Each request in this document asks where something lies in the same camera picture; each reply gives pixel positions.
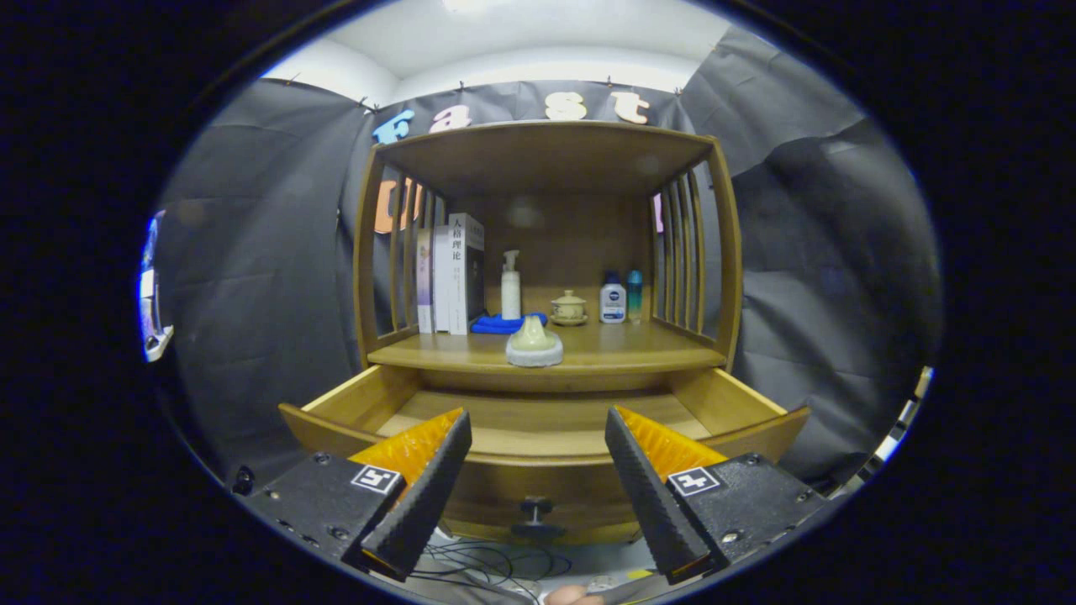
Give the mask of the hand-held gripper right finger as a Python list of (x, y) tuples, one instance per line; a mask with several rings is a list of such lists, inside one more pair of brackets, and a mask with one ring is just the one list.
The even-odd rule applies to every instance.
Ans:
[(672, 585), (760, 554), (829, 505), (761, 453), (722, 455), (622, 406), (609, 409), (604, 442)]

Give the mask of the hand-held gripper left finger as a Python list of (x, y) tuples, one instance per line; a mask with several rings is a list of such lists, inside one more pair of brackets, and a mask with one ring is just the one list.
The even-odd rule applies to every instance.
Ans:
[(266, 486), (241, 472), (238, 492), (301, 546), (404, 581), (445, 512), (470, 424), (454, 408), (352, 455), (313, 453)]

